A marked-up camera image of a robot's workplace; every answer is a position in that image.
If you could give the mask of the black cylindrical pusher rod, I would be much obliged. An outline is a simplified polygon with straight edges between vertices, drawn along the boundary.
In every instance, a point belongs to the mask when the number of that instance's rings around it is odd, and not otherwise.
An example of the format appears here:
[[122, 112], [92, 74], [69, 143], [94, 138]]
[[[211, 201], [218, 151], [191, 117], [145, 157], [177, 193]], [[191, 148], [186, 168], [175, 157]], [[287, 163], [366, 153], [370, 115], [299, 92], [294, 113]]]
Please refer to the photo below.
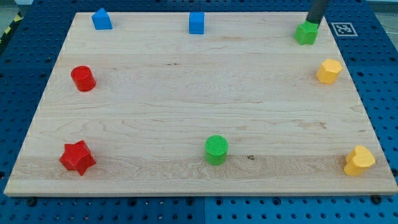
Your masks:
[[329, 0], [313, 0], [312, 5], [308, 10], [306, 21], [312, 24], [320, 24], [328, 5]]

